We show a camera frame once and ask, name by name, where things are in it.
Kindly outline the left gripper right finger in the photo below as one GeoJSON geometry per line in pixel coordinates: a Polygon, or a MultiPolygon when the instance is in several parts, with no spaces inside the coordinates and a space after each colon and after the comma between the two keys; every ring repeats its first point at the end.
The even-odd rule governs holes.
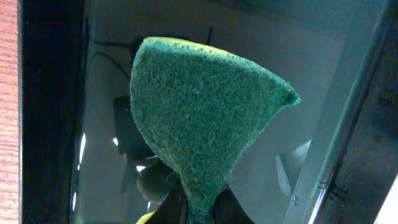
{"type": "Polygon", "coordinates": [[[254,224],[228,185],[214,202],[213,220],[214,224],[254,224]]]}

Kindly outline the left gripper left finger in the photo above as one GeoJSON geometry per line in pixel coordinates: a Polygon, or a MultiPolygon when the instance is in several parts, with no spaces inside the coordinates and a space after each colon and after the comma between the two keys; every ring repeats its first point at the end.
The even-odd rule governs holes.
{"type": "Polygon", "coordinates": [[[182,188],[172,189],[146,224],[187,224],[188,202],[182,188]]]}

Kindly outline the green scrubbing sponge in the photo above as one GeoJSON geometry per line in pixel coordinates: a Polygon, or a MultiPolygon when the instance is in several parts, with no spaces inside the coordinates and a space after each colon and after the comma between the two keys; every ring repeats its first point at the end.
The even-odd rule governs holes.
{"type": "Polygon", "coordinates": [[[194,223],[212,223],[239,157],[298,93],[260,65],[225,50],[147,37],[133,61],[131,113],[142,137],[180,177],[194,223]]]}

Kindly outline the white plate top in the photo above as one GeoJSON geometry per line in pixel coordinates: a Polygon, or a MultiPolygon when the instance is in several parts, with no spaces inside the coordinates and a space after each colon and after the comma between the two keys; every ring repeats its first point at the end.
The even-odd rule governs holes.
{"type": "Polygon", "coordinates": [[[375,224],[397,224],[397,182],[393,183],[375,224]]]}

